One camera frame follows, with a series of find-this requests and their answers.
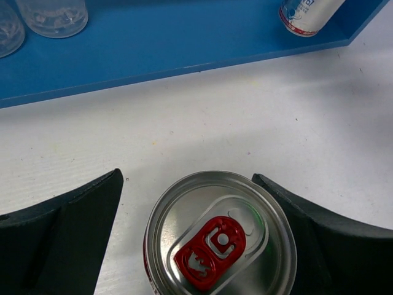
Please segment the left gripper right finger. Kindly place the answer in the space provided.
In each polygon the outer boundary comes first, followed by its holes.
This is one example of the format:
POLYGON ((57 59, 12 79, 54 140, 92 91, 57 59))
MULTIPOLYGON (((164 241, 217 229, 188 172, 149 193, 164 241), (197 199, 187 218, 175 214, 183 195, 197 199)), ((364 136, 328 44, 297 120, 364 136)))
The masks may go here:
POLYGON ((262 174, 252 182, 280 204, 292 229, 292 294, 392 294, 392 230, 332 212, 262 174))

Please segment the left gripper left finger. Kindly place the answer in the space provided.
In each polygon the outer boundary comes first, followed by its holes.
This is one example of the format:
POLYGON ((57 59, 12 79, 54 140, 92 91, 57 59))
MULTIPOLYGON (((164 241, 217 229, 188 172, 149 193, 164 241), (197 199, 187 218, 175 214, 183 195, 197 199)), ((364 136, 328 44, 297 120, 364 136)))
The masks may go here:
POLYGON ((116 168, 1 215, 1 294, 93 294, 122 187, 116 168))

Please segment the silver can red tab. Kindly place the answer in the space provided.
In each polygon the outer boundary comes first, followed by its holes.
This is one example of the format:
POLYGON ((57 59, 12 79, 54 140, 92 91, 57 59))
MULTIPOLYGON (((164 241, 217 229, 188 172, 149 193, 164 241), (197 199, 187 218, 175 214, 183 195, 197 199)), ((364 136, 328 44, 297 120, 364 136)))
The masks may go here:
POLYGON ((155 294, 289 294, 297 252, 279 203, 250 179, 203 171, 155 204, 143 243, 155 294))

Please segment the silver blue can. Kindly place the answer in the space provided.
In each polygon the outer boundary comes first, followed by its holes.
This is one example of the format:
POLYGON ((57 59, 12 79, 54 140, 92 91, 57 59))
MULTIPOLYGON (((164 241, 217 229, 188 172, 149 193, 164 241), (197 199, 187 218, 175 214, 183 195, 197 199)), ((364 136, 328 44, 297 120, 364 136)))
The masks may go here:
POLYGON ((287 0, 279 7, 285 27, 301 37, 316 35, 343 5, 344 0, 287 0))

